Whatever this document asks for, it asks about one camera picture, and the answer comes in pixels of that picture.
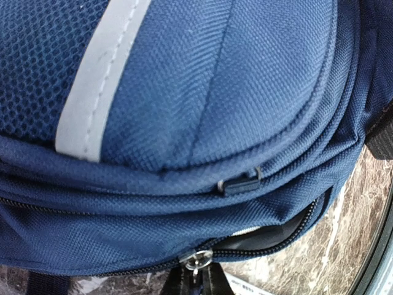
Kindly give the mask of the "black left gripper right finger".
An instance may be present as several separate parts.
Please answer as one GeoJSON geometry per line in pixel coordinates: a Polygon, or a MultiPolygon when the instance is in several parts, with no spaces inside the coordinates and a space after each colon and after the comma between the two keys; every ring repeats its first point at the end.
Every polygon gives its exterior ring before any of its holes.
{"type": "Polygon", "coordinates": [[[211,263],[202,270],[202,286],[203,295],[235,295],[218,263],[211,263]]]}

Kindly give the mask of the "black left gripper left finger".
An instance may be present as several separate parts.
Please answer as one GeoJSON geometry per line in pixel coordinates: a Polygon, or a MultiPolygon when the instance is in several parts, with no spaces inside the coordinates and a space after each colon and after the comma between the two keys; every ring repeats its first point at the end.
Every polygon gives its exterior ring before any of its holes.
{"type": "Polygon", "coordinates": [[[197,295],[201,294],[200,274],[194,274],[184,266],[170,270],[161,289],[161,295],[197,295]]]}

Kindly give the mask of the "dog reader book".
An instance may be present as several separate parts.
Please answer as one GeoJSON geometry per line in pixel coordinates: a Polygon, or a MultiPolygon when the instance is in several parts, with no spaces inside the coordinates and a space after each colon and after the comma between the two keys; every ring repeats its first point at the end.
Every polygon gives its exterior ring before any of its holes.
{"type": "Polygon", "coordinates": [[[233,292],[237,295],[273,295],[229,273],[225,272],[225,276],[233,292]]]}

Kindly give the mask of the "navy blue student backpack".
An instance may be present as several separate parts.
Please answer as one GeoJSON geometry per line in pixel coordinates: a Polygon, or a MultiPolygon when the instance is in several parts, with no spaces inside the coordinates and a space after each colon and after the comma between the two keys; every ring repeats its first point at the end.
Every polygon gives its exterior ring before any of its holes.
{"type": "Polygon", "coordinates": [[[2,1],[1,264],[28,294],[276,253],[392,159],[391,1],[2,1]]]}

